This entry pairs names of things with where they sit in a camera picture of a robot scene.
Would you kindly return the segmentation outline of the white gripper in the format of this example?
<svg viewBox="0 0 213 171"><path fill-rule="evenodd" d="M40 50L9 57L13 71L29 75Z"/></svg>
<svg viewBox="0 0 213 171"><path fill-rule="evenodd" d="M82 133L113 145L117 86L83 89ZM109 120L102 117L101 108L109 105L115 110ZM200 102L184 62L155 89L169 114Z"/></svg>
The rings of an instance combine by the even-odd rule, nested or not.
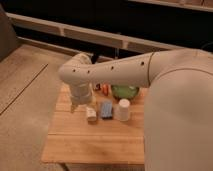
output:
<svg viewBox="0 0 213 171"><path fill-rule="evenodd" d="M73 105L70 106L70 112L74 113L76 106L91 103L93 93L89 83L80 85L70 85L70 100Z"/></svg>

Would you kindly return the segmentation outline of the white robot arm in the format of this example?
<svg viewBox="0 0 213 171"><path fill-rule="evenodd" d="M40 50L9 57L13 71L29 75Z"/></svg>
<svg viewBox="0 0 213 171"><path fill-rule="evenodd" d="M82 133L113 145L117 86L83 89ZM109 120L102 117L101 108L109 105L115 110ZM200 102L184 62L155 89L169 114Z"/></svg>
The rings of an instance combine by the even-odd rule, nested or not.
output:
<svg viewBox="0 0 213 171"><path fill-rule="evenodd" d="M91 99L91 83L148 90L145 171L213 171L213 53L176 49L93 64L83 54L59 69L71 101Z"/></svg>

